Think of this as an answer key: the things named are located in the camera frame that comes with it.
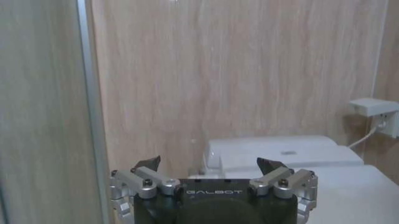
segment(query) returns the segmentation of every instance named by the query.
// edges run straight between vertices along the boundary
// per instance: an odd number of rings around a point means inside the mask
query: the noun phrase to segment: wall
[[[10,224],[100,224],[76,1],[0,2],[0,187]]]
[[[366,133],[386,0],[94,0],[111,169],[162,155],[186,176],[208,139]]]
[[[374,97],[399,101],[399,1],[390,0]],[[366,142],[364,160],[399,184],[399,140],[376,134]]]

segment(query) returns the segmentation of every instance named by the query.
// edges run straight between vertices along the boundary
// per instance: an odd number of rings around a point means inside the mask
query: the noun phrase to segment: metal frame
[[[100,95],[100,82],[98,76],[96,56],[95,56],[95,38],[92,23],[92,11],[90,0],[78,1],[80,39],[83,49],[83,60],[86,69],[86,91],[87,104],[90,110],[91,135],[95,151],[95,168],[99,185],[103,223],[114,224],[112,206],[110,202],[110,168],[107,159],[103,107]]]

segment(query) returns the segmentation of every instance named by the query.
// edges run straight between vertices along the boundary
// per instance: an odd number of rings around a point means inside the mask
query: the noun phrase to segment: wall outlet
[[[378,132],[391,136],[393,138],[398,138],[399,137],[399,112],[383,113],[380,115],[374,116],[371,126],[375,126],[382,122],[386,122],[386,127],[383,129],[378,129]]]

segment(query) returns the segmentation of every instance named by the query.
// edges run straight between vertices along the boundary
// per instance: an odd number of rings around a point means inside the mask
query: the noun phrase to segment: beige wall panel
[[[186,176],[208,139],[360,137],[386,0],[94,1],[111,169],[162,155]]]

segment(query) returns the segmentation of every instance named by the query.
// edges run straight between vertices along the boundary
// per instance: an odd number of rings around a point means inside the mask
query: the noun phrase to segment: toilet seat
[[[206,175],[191,178],[254,179],[263,176],[258,157],[282,161],[295,170],[312,170],[319,177],[318,207],[308,224],[399,223],[399,186],[374,166],[364,165],[350,148],[332,144],[327,137],[218,141],[210,143],[204,155],[211,159],[211,163],[204,160]]]

